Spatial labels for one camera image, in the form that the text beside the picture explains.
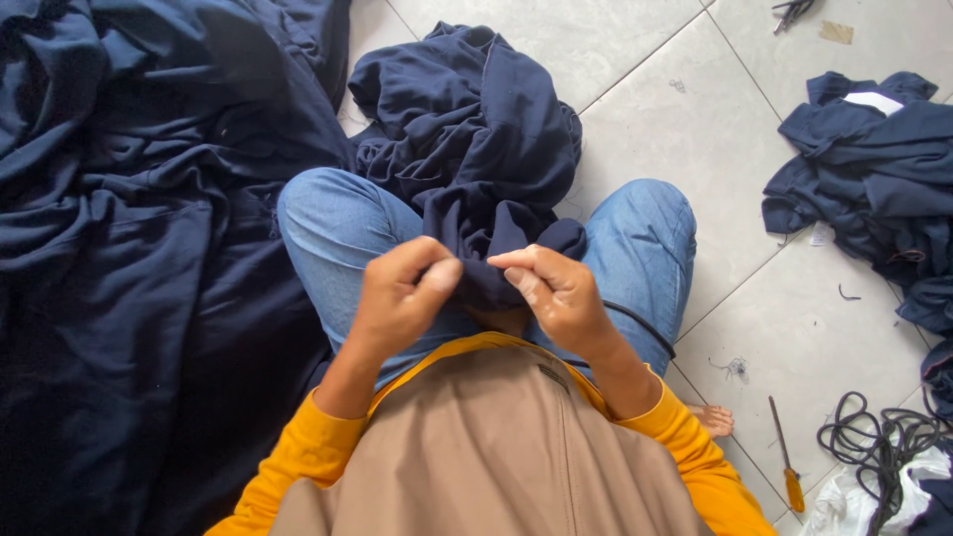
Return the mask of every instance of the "screwdriver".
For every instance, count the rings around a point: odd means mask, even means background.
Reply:
[[[775,427],[778,428],[778,443],[781,444],[781,454],[784,455],[784,485],[787,486],[787,498],[791,501],[791,509],[804,512],[804,495],[801,493],[801,483],[798,482],[798,473],[791,468],[791,460],[787,457],[787,446],[784,444],[784,434],[781,433],[781,421],[778,420],[778,408],[774,405],[774,397],[769,396],[771,413],[775,417]]]

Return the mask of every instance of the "bare foot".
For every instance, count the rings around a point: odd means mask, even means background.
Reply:
[[[686,404],[688,410],[699,418],[701,426],[708,430],[712,439],[726,438],[735,429],[735,420],[731,418],[731,411],[720,405],[693,405]]]

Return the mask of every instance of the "left hand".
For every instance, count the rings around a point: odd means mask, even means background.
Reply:
[[[359,346],[361,354],[381,362],[406,350],[433,325],[462,274],[463,263],[431,237],[404,242],[368,262],[344,344]]]

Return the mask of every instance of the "clothing label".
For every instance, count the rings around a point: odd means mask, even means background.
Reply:
[[[863,106],[873,106],[874,108],[883,112],[884,115],[889,117],[891,114],[899,112],[903,109],[903,104],[897,102],[892,98],[885,97],[880,93],[873,92],[864,92],[864,93],[851,93],[848,96],[843,98],[847,102],[853,102],[854,104],[861,104]]]
[[[834,235],[834,229],[826,221],[815,221],[814,231],[811,232],[811,245],[824,246]]]

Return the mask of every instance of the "blue jeans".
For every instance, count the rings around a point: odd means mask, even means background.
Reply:
[[[371,181],[335,169],[296,176],[281,193],[278,223],[292,263],[311,297],[335,352],[351,330],[364,267],[397,244],[420,236],[413,209]],[[627,307],[675,343],[692,284],[695,217],[671,184],[633,180],[602,201],[586,224],[582,258],[603,299]],[[643,361],[660,376],[669,355],[643,326],[608,310]],[[441,344],[482,331],[459,306],[448,304],[413,346],[387,359],[376,388],[406,372]],[[556,347],[535,320],[523,338],[572,364],[590,380],[589,364]]]

